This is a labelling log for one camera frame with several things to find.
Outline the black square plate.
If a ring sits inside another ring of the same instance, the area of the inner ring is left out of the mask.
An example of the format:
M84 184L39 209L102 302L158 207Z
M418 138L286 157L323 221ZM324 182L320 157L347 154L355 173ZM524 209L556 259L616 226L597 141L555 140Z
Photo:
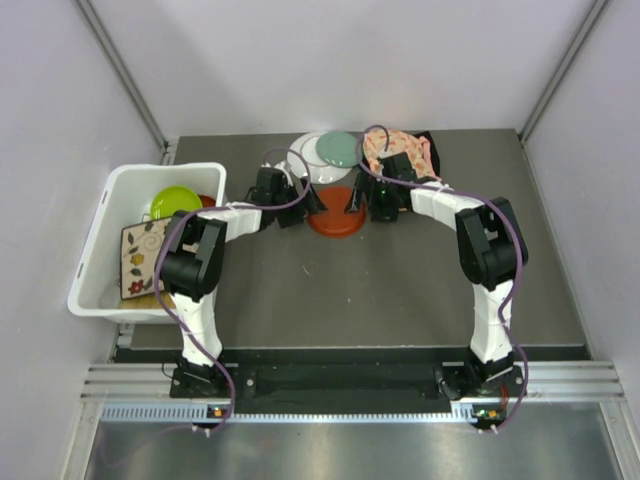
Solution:
M125 227L120 244L120 296L122 300L154 292L154 272L170 217Z

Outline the red round plate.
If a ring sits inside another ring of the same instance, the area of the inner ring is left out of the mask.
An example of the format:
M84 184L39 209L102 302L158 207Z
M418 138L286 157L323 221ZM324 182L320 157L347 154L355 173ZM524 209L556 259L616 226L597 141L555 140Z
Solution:
M216 199L207 195L198 196L203 210L210 210L216 206Z

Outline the white plastic bin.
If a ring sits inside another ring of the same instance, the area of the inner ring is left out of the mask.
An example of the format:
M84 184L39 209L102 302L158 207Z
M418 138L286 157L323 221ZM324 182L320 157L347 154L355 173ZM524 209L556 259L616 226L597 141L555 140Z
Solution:
M170 318L162 309L120 306L117 283L121 231L141 222L150 212L154 197L166 187L185 186L221 204L226 201L226 180L225 167L216 162L133 164L113 170L103 188L71 285L67 298L69 311L78 317L104 318L115 323L168 323Z

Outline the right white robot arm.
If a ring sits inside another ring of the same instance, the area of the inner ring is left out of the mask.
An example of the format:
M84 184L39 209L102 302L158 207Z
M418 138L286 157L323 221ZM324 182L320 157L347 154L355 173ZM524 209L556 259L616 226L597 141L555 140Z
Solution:
M406 211L455 232L460 265L474 292L472 366L466 380L474 393L490 395L512 369L511 302L528 261L511 205L504 198L489 201L455 191L432 177L419 180L405 153L385 158L383 166L387 171L377 174L360 162L345 211L353 213L365 203L373 221L395 222Z

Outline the black cloth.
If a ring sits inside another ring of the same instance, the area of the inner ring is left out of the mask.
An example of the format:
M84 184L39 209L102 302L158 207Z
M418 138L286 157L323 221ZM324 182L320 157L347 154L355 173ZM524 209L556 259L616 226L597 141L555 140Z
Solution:
M365 136L365 134L366 133L364 133L359 138L357 138L356 153L357 153L357 158L360 161L360 163L358 164L358 173L359 172L367 173L369 175L369 181L374 180L374 179L380 180L382 177L384 177L385 179L391 179L391 178L385 177L383 175L376 174L375 172L373 172L369 168L369 165L366 162L366 160L364 158L364 153L363 153L363 145L364 145L364 136ZM425 134L426 137L432 142L431 153L433 155L433 165L435 167L436 173L441 177L440 155L438 153L438 150L437 150L437 147L436 147L436 144L435 144L435 141L433 139L432 134L429 131L423 131L423 132L419 132L417 134L412 134L412 135L414 135L416 137L419 137L419 136L421 136L423 134ZM428 183L428 182L440 181L440 180L438 180L436 178L432 178L432 177L425 177L425 178L421 178L421 179L417 178L417 182L416 183L410 183L410 182L404 182L404 181L400 181L400 183L401 183L401 185L403 185L403 184L421 184L421 183Z

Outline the yellow woven square plate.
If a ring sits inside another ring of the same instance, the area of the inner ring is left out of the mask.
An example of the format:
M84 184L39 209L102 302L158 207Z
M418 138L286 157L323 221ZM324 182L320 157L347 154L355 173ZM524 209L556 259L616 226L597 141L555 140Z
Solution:
M135 298L124 299L120 301L119 308L129 310L162 309L163 304L170 309L175 308L175 304L168 292L162 292L160 298L161 301L159 301L154 294L148 294Z

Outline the white round rimmed plate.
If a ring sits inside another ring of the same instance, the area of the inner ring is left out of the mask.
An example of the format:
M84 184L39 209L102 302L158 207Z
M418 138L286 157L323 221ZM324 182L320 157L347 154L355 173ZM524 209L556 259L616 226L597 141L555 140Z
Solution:
M324 134L325 131L306 133L298 137L289 147L290 150L301 154L307 162L313 184L332 184L342 180L351 172L351 168L336 167L320 158L316 145L318 139Z

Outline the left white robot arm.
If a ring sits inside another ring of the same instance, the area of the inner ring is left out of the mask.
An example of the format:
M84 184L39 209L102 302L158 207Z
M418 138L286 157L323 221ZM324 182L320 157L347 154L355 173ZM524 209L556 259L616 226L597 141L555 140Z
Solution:
M191 212L176 211L156 262L155 278L174 303L167 313L183 334L183 361L196 367L192 384L205 396L226 387L227 374L216 366L222 352L214 315L226 244L261 232L273 222L288 228L328 211L308 180L301 190L282 168L263 166L243 201Z

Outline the floral pink cloth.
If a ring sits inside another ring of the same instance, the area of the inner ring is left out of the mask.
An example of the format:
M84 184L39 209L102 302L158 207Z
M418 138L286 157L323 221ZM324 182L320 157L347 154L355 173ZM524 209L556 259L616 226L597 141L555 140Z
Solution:
M425 134L416 137L401 130L373 128L364 136L363 153L369 168L376 174L390 177L384 171L382 160L386 157L406 153L418 179L441 177L436 173L431 153L432 142Z

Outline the pale green patterned plate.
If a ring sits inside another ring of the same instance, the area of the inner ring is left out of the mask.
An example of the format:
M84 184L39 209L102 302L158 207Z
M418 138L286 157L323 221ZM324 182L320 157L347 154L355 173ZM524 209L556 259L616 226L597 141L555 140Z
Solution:
M330 131L321 135L316 143L318 156L337 168L353 168L358 164L357 139L350 133Z

